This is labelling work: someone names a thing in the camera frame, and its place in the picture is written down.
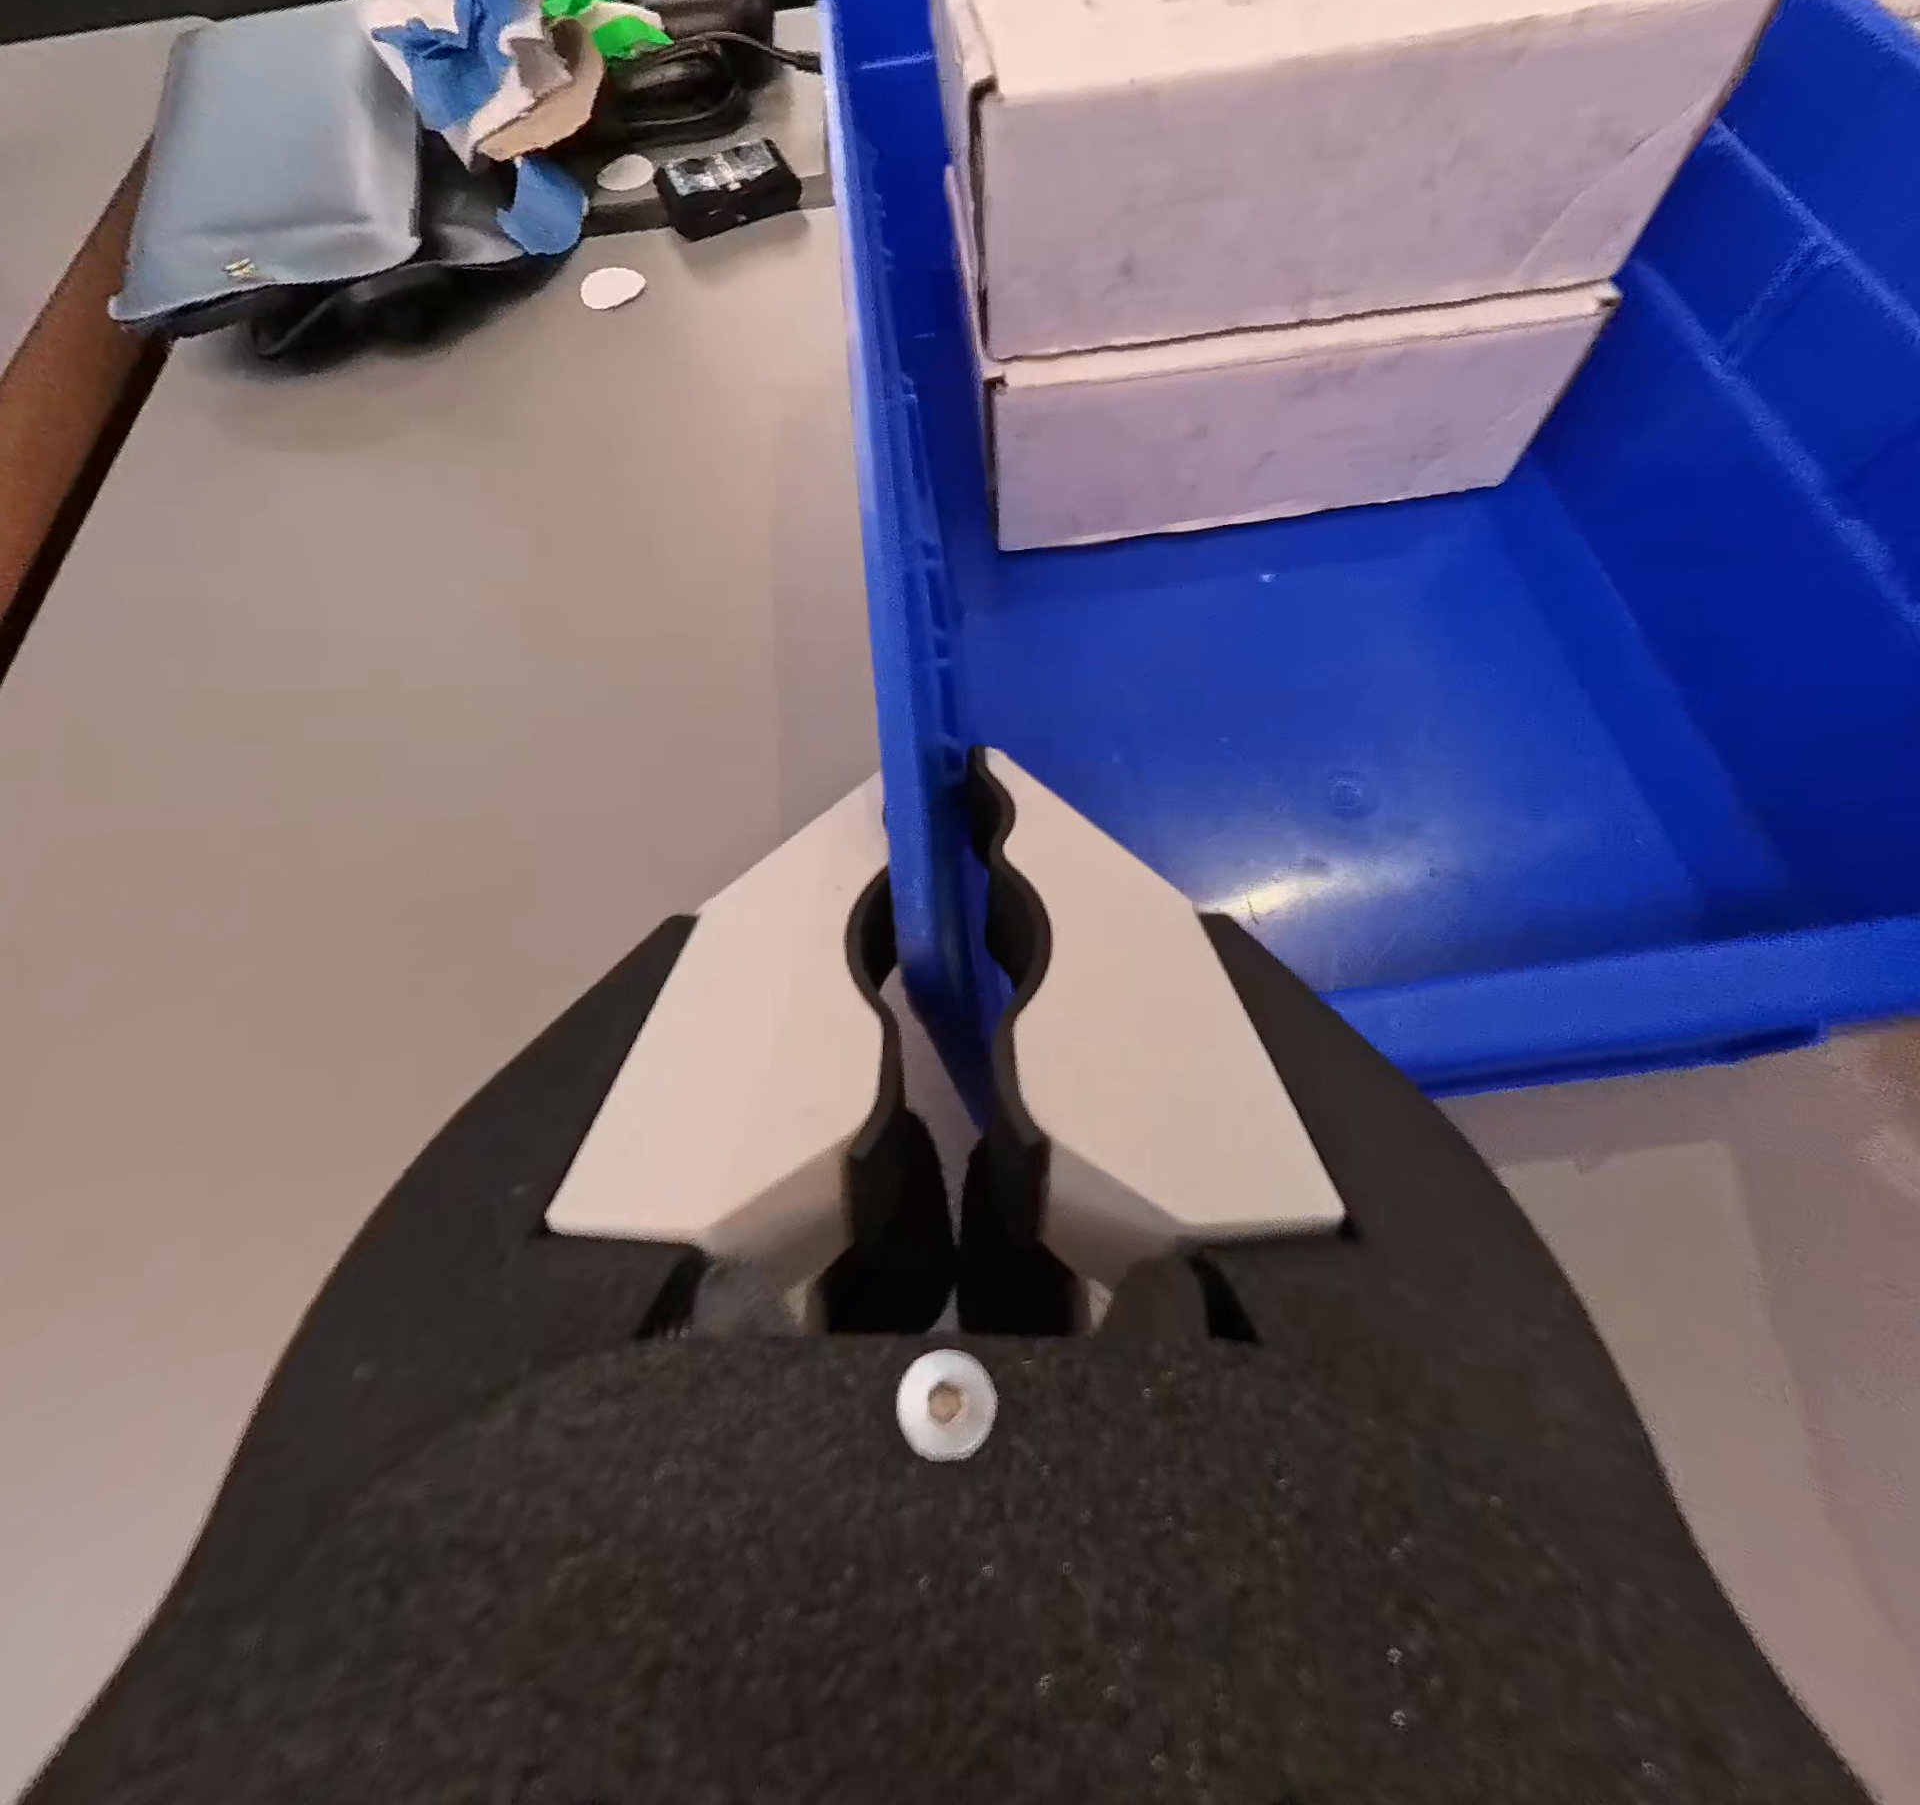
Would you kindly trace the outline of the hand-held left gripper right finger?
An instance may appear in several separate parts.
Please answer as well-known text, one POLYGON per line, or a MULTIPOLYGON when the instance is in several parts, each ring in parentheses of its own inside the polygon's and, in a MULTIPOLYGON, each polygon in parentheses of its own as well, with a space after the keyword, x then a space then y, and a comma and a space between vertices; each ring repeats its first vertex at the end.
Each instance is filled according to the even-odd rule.
POLYGON ((1091 1330, 1091 1291, 1347 1210, 1211 922, 997 747, 967 766, 983 945, 1009 986, 962 1195, 960 1327, 1091 1330))

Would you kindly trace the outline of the blue-grey fabric pouch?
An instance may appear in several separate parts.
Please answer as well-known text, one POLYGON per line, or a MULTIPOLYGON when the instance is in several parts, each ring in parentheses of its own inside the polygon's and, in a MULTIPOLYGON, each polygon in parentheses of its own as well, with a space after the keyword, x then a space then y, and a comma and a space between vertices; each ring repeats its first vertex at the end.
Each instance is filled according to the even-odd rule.
POLYGON ((508 204, 344 2, 210 24, 169 54, 108 312, 167 341, 238 330, 275 365, 429 341, 560 266, 508 204))

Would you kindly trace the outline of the white cardboard mailer box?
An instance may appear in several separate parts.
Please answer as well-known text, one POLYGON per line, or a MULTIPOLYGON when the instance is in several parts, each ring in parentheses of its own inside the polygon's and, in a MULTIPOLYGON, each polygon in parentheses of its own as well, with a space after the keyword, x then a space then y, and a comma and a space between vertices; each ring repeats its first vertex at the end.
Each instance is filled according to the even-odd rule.
POLYGON ((929 0, 994 360, 1600 283, 1783 0, 929 0))
POLYGON ((1500 485, 1621 304, 1614 282, 994 360, 948 164, 986 519, 1003 552, 1112 545, 1500 485))

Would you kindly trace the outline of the grey desk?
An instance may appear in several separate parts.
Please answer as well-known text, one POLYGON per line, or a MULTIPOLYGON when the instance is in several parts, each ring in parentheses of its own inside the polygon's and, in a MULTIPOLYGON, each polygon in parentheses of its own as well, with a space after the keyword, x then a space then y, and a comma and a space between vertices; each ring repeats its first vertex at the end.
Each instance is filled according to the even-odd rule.
MULTIPOLYGON (((878 763, 826 212, 317 385, 188 346, 5 673, 5 1802, 402 1171, 878 763)), ((1916 1025, 1456 1099, 1916 1802, 1916 1025)))

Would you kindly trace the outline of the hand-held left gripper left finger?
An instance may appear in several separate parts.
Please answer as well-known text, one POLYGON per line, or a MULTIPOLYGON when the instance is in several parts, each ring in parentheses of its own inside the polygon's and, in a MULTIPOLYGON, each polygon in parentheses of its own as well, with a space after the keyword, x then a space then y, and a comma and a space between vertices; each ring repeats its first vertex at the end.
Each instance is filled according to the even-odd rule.
POLYGON ((957 1239, 895 967, 870 776, 686 922, 545 1228, 744 1265, 830 1333, 937 1327, 957 1239))

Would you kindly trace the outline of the blue plastic bin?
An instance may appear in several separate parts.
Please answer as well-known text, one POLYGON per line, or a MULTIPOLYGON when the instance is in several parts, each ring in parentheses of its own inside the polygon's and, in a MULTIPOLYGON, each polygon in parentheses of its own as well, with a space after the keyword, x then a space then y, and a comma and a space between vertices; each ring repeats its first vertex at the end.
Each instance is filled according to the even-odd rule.
POLYGON ((1918 54, 1785 0, 1470 497, 999 554, 928 0, 822 0, 900 954, 971 1073, 994 744, 1418 1085, 1709 1066, 1918 986, 1918 54))

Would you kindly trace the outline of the crumpled green tape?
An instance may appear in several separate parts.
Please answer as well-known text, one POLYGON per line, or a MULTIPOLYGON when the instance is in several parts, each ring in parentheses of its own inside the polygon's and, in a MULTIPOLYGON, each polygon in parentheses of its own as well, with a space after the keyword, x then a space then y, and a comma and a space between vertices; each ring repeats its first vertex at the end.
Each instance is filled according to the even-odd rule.
POLYGON ((649 8, 631 0, 541 0, 549 28, 572 26, 583 32, 604 60, 627 63, 674 45, 649 8))

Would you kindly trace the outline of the crumpled blue white cloth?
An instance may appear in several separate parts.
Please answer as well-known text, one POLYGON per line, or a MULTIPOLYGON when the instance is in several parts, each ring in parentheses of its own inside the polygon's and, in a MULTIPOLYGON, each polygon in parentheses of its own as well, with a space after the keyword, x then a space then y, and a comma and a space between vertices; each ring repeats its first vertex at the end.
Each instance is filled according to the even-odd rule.
POLYGON ((522 254, 560 258, 581 241, 586 193, 554 160, 593 115, 606 65, 576 19, 545 0, 350 0, 422 128, 470 176, 505 173, 495 211, 522 254))

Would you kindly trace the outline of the black battery pack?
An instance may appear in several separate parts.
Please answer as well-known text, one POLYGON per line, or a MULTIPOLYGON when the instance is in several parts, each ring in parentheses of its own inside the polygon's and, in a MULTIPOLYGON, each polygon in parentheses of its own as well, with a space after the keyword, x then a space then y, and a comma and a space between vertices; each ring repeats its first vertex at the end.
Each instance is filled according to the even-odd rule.
POLYGON ((770 137, 661 160, 654 176, 664 222, 705 241, 804 209, 804 178, 770 137))

